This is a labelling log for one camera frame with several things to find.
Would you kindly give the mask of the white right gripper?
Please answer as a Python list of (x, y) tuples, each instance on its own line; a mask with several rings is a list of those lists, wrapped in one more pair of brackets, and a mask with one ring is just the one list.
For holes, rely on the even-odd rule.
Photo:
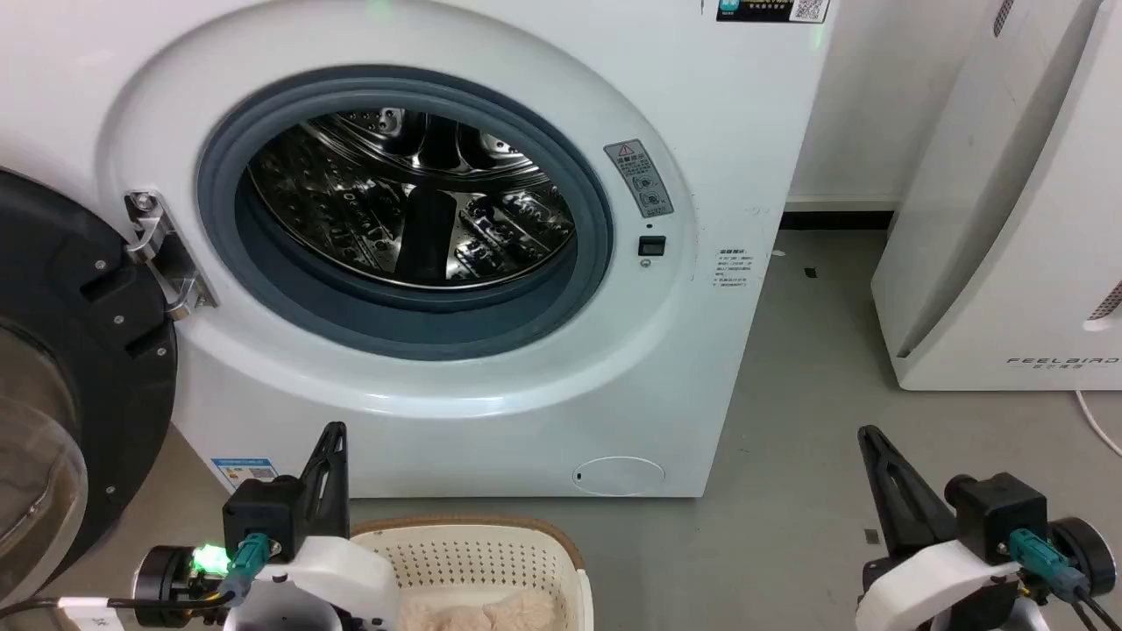
[(862, 426), (857, 441), (888, 557), (905, 561), (870, 585), (856, 609), (855, 628), (918, 630), (926, 622), (934, 630), (956, 630), (955, 606), (982, 589), (1010, 586), (1011, 609), (985, 623), (985, 630), (1046, 630), (1022, 579), (1033, 576), (1050, 584), (1051, 542), (1045, 536), (1008, 536), (985, 549), (956, 539), (956, 518), (888, 435)]

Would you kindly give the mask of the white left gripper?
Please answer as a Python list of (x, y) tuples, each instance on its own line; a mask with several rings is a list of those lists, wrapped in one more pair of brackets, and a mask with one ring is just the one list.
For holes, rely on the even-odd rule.
[(289, 563), (264, 564), (241, 582), (227, 630), (397, 630), (401, 587), (380, 555), (347, 540), (350, 477), (347, 426), (324, 426), (301, 475), (304, 543)]

